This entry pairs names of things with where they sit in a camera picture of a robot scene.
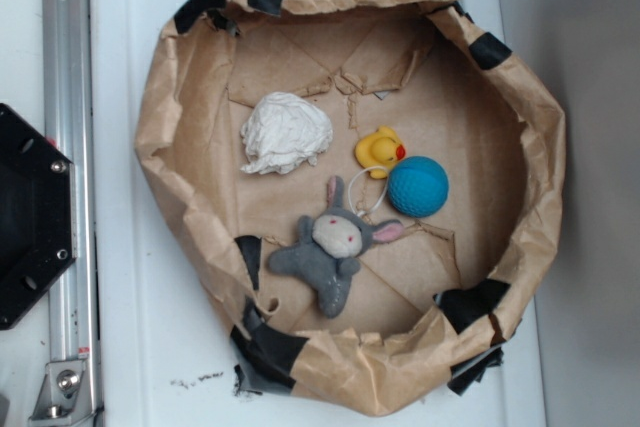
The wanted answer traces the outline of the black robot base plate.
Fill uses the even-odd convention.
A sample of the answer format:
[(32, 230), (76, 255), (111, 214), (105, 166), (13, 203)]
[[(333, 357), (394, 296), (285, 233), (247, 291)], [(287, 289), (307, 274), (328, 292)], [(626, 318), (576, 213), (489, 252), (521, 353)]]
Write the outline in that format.
[(14, 328), (75, 260), (73, 163), (1, 105), (1, 329)]

